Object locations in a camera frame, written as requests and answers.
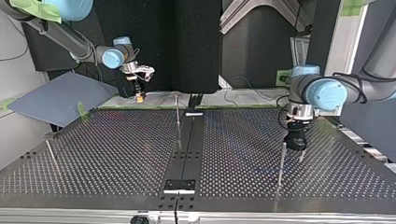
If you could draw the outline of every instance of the metal rod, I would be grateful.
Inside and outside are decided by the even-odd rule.
[[[301,156],[300,156],[300,158],[299,158],[299,160],[298,160],[299,163],[303,162],[304,157],[305,157],[305,154],[306,154],[306,150],[304,150],[304,151],[301,152]]]
[[[177,114],[177,128],[180,130],[180,114],[178,112],[178,95],[175,94],[175,105],[176,105],[176,114]]]
[[[47,144],[47,147],[49,148],[50,156],[52,157],[53,160],[56,160],[55,154],[53,154],[52,147],[50,146],[50,141],[46,140],[46,144]]]
[[[42,20],[40,19],[34,19],[27,23],[39,32],[43,29]],[[70,26],[53,21],[48,21],[47,25],[48,30],[44,33],[46,37],[78,57],[86,56],[89,53],[89,43]]]
[[[288,149],[286,147],[286,143],[282,144],[282,150],[280,152],[280,165],[279,165],[279,177],[277,179],[278,186],[282,186],[282,175],[283,175],[283,166],[285,163],[285,157]]]

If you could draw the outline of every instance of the white wall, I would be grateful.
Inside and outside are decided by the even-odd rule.
[[[18,22],[8,21],[0,12],[0,104],[45,83],[44,74],[35,70],[29,51],[19,59],[1,61],[21,55],[26,49],[24,36],[11,22],[22,31]],[[40,144],[48,132],[50,126],[45,122],[0,110],[0,169]]]

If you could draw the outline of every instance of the metal clamp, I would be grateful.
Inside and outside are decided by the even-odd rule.
[[[234,0],[220,18],[220,31],[224,35],[227,34],[249,11],[262,6],[273,7],[294,26],[300,4],[297,0]],[[305,14],[300,11],[299,18],[297,18],[297,30],[303,31],[309,23]]]
[[[152,76],[154,75],[155,69],[150,66],[139,65],[137,61],[134,61],[131,63],[125,63],[122,66],[121,71],[124,74],[132,74],[133,75],[132,77],[127,77],[127,79],[129,81],[139,78],[146,82],[149,82],[151,80]],[[140,77],[138,75],[138,73],[144,73],[145,76]]]

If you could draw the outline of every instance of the wire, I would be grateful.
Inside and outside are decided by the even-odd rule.
[[[264,99],[264,100],[266,100],[266,101],[273,101],[273,100],[276,99],[276,97],[275,97],[275,98],[272,98],[272,99],[268,99],[267,97],[261,95],[257,90],[255,90],[255,89],[253,89],[253,87],[251,87],[250,82],[248,81],[247,78],[245,78],[245,77],[233,77],[233,79],[236,79],[236,78],[242,78],[242,79],[244,79],[244,80],[246,81],[246,83],[247,83],[247,86],[248,86],[251,90],[255,91],[256,94],[258,94],[262,99]]]
[[[26,43],[26,49],[23,51],[22,54],[20,54],[18,56],[15,56],[15,57],[12,57],[12,58],[0,59],[0,62],[5,62],[5,61],[11,61],[11,60],[19,59],[19,58],[23,57],[27,53],[28,50],[29,50],[29,46]]]
[[[177,207],[178,207],[178,197],[180,194],[177,195],[177,200],[175,204],[175,210],[174,210],[174,215],[175,215],[175,224],[178,224],[178,217],[177,217]]]
[[[238,104],[235,101],[227,99],[227,93],[228,93],[228,91],[225,90],[225,92],[224,92],[224,100],[229,102],[229,103],[233,103],[235,105],[235,107],[238,108]]]
[[[11,20],[7,15],[4,14],[4,12],[2,12],[2,15],[3,15],[3,17],[5,17],[5,18],[8,20],[9,23],[11,23],[11,25],[14,27],[14,29],[15,29],[18,33],[20,33],[22,36],[25,36],[24,33],[23,33],[20,29],[18,29],[18,27],[14,24],[14,22],[12,22],[12,20]],[[23,57],[23,56],[27,53],[28,50],[29,50],[29,46],[28,46],[28,44],[27,44],[27,42],[26,42],[26,48],[25,48],[25,50],[23,51],[23,53],[21,53],[20,55],[11,57],[11,58],[0,59],[0,62],[6,62],[6,61],[11,61],[11,60],[19,59],[19,58]]]
[[[340,77],[354,77],[356,79],[360,79],[362,81],[368,81],[368,82],[384,82],[384,83],[388,83],[388,82],[395,82],[396,78],[381,78],[381,77],[373,77],[372,75],[367,74],[366,72],[363,72],[364,75],[369,76],[370,78],[367,77],[360,77],[359,75],[356,74],[346,74],[346,73],[339,73],[339,72],[334,72],[332,75],[334,77],[336,76],[340,76]]]
[[[293,42],[294,42],[293,45],[294,45],[294,57],[295,57],[295,61],[296,61],[296,66],[299,65],[298,55],[297,55],[297,46],[296,46],[296,36],[297,36],[297,33],[298,33],[297,32],[297,22],[298,22],[298,19],[300,17],[300,12],[301,12],[301,5],[298,6],[296,20],[294,22],[295,33],[294,33],[294,37],[293,37]]]
[[[280,96],[280,97],[278,97],[278,98],[276,99],[276,108],[280,108],[280,107],[281,107],[280,104],[279,104],[279,102],[280,102],[281,99],[286,98],[286,97],[289,97],[289,95],[286,94],[286,95]]]
[[[101,69],[98,66],[98,59],[97,59],[97,52],[96,52],[95,45],[84,34],[82,34],[80,31],[76,30],[76,33],[78,33],[85,40],[85,42],[87,43],[88,52],[87,52],[87,54],[85,56],[80,57],[80,56],[75,55],[75,57],[77,59],[79,59],[80,61],[85,61],[86,59],[88,59],[88,58],[90,58],[92,56],[93,57],[93,63],[95,64],[95,67],[97,68],[97,70],[99,72],[98,80],[103,82],[103,74],[102,74]]]

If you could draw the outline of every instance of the black panel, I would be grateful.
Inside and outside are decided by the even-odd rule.
[[[147,91],[213,92],[219,74],[220,0],[96,0],[106,43],[128,35],[156,69]]]
[[[220,0],[176,0],[175,89],[186,93],[218,89],[221,9]]]
[[[234,88],[274,87],[277,70],[291,69],[293,26],[271,7],[250,11],[223,38],[222,75]]]
[[[321,72],[326,70],[340,3],[341,0],[317,1],[306,63],[318,65]]]

